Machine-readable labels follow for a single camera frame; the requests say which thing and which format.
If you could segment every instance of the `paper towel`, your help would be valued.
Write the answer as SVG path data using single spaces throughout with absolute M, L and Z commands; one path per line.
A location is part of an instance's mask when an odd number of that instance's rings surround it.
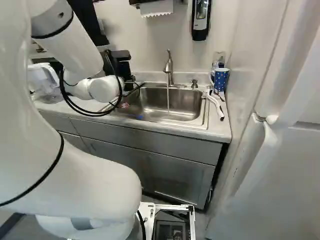
M 140 4 L 140 13 L 143 18 L 172 14 L 174 0 L 158 0 Z

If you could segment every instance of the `stainless steel sink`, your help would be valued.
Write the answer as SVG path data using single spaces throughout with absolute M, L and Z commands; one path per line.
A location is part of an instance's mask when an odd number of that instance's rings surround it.
M 124 97 L 111 116 L 185 127 L 208 127 L 206 101 L 203 92 L 192 88 L 178 88 L 146 83 Z

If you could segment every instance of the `floor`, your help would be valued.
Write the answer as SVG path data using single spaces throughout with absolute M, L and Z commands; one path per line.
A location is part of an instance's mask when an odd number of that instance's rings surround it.
M 157 204 L 167 204 L 148 196 L 142 196 L 143 202 L 153 202 Z M 201 212 L 195 214 L 195 235 L 196 240 L 205 239 L 205 230 L 209 217 Z M 33 215 L 26 215 L 2 240 L 62 240 L 43 230 Z

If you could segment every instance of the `gray cabinet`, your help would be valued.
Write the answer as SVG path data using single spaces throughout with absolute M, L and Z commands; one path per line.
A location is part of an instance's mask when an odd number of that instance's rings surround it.
M 82 137 L 216 165 L 222 144 L 189 137 L 70 118 Z
M 76 136 L 76 135 L 65 133 L 65 132 L 60 132 L 60 133 L 63 136 L 63 138 L 67 140 L 70 144 L 72 144 L 74 147 L 88 154 L 91 154 L 89 148 L 85 145 L 85 143 L 83 142 L 80 136 Z
M 202 209 L 205 205 L 215 167 L 141 149 L 82 138 L 97 157 L 133 169 L 143 189 Z
M 78 135 L 75 127 L 72 125 L 68 117 L 54 115 L 42 111 L 39 111 L 39 113 L 54 129 L 65 133 Z

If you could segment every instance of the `refrigerator handle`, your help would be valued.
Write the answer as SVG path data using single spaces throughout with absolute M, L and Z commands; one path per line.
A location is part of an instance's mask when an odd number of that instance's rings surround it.
M 281 146 L 282 134 L 280 131 L 274 131 L 270 125 L 264 121 L 264 140 L 255 156 L 251 167 L 245 175 L 241 185 L 239 186 L 236 196 L 247 194 L 252 190 L 256 183 L 264 176 L 265 169 L 274 160 L 278 149 Z

